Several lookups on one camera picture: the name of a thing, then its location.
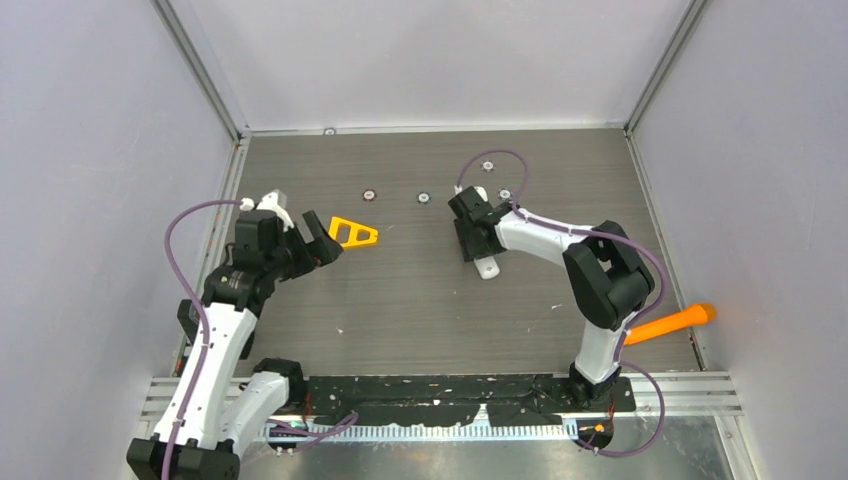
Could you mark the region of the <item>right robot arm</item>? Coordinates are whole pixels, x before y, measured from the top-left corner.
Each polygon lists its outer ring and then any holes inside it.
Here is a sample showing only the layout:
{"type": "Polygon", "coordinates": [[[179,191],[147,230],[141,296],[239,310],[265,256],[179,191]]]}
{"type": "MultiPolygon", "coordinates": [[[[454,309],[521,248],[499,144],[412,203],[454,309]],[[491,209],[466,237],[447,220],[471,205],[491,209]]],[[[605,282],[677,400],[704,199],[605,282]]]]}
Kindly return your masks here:
{"type": "Polygon", "coordinates": [[[576,226],[534,215],[509,201],[494,206],[481,187],[457,187],[448,205],[463,259],[482,279],[499,274],[496,257],[508,251],[530,254],[566,271],[585,319],[568,386],[577,406],[598,409],[620,375],[627,324],[643,310],[655,287],[634,243],[612,221],[576,226]]]}

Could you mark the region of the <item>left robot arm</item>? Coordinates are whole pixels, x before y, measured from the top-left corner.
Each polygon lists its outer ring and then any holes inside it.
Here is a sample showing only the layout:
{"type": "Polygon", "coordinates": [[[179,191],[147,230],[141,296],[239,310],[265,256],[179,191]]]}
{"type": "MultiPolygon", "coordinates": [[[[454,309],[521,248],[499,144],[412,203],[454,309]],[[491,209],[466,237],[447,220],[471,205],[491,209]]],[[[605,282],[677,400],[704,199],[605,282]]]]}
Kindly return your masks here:
{"type": "Polygon", "coordinates": [[[206,278],[196,300],[199,323],[174,395],[147,439],[132,440],[126,460],[140,479],[236,479],[248,448],[277,412],[298,412],[307,398],[300,363],[266,358],[245,389],[225,402],[265,302],[279,282],[330,264],[342,247],[313,211],[312,236],[273,210],[240,213],[231,260],[206,278]]]}

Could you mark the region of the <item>white remote control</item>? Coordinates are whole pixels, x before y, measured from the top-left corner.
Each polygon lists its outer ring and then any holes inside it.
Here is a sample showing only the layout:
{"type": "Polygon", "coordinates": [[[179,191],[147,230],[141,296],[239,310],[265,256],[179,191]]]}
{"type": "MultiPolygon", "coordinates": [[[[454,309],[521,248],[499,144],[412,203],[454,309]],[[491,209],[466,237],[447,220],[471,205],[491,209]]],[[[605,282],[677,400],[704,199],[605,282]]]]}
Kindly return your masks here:
{"type": "Polygon", "coordinates": [[[473,265],[482,280],[491,280],[500,274],[499,265],[494,257],[475,259],[473,265]]]}

